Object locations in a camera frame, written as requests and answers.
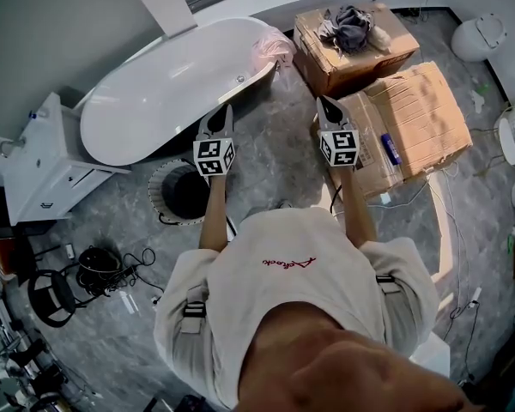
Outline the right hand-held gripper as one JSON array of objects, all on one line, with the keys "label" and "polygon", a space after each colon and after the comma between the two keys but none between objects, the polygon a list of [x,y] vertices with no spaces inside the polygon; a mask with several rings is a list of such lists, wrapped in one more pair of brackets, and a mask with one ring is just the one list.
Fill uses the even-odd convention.
[{"label": "right hand-held gripper", "polygon": [[348,109],[329,96],[316,99],[319,147],[331,167],[352,167],[360,152],[359,132],[352,130]]}]

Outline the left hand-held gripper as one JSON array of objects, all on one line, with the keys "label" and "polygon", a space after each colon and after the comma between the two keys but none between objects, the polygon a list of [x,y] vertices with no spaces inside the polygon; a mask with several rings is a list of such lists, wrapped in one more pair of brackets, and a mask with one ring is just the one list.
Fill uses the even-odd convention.
[{"label": "left hand-held gripper", "polygon": [[195,166],[203,177],[224,176],[235,158],[233,139],[233,108],[222,104],[200,121],[197,139],[193,143]]}]

